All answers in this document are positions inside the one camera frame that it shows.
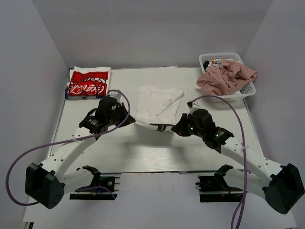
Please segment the white t-shirt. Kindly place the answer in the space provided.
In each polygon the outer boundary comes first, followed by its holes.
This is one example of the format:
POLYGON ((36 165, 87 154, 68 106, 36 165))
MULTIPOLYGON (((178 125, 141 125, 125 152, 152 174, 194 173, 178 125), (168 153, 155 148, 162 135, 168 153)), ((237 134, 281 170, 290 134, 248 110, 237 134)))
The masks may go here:
POLYGON ((135 115, 136 124, 159 132, 171 131, 176 124, 176 113, 183 96, 184 92, 175 88, 141 87, 135 115))

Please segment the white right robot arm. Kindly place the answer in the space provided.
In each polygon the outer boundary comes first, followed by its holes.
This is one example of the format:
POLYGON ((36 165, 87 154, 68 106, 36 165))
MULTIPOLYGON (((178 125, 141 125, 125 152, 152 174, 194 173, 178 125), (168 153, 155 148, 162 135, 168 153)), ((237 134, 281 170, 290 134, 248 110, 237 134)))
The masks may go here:
POLYGON ((171 130, 183 137, 197 136, 208 148, 244 166, 243 171, 231 165, 221 166, 212 179, 218 188, 245 189, 263 198, 281 214, 287 214, 305 193, 296 166, 283 166, 246 148, 231 132, 216 126, 205 109, 193 108, 188 114, 182 114, 180 121, 171 130))

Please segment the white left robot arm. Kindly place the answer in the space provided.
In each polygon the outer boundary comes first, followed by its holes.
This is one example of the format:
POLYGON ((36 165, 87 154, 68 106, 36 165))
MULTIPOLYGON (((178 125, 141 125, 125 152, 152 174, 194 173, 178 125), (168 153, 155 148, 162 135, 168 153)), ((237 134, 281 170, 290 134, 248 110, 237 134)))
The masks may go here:
POLYGON ((38 165, 31 163, 27 167, 25 193, 52 209, 67 193, 100 189, 101 173, 98 169, 81 166, 67 173, 68 168, 101 134, 108 133, 110 126, 123 127, 134 122, 119 96, 102 97, 98 107, 90 110, 79 123, 70 142, 63 144, 38 165))

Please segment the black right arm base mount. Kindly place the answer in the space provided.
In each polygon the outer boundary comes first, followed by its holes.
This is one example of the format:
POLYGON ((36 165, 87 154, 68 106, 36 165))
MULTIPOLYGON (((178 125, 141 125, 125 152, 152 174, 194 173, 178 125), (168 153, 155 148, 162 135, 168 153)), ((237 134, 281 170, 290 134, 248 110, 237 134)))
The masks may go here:
POLYGON ((230 187, 224 180, 214 176, 200 176, 195 185, 198 187, 201 203, 240 202, 243 197, 241 189, 230 187))

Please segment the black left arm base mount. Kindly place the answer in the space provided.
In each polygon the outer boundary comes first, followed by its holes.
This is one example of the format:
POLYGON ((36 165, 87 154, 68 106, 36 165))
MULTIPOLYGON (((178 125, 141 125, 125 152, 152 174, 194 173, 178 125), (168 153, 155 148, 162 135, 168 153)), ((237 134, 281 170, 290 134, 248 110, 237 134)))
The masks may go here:
POLYGON ((121 174, 100 174, 99 180, 93 179, 88 185, 78 185, 75 192, 71 192, 70 200, 115 200, 119 188, 121 174))

